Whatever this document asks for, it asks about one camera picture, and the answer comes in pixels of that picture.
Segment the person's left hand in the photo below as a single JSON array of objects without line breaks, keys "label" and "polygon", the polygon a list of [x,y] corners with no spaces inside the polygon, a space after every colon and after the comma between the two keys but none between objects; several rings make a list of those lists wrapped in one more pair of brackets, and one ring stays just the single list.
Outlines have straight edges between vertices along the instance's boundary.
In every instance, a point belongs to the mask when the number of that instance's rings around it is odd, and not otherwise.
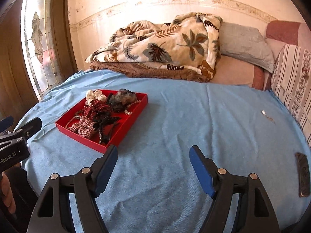
[{"label": "person's left hand", "polygon": [[16,211],[16,204],[10,186],[10,180],[5,173],[2,173],[1,176],[1,199],[5,208],[7,208],[8,212],[12,215]]}]

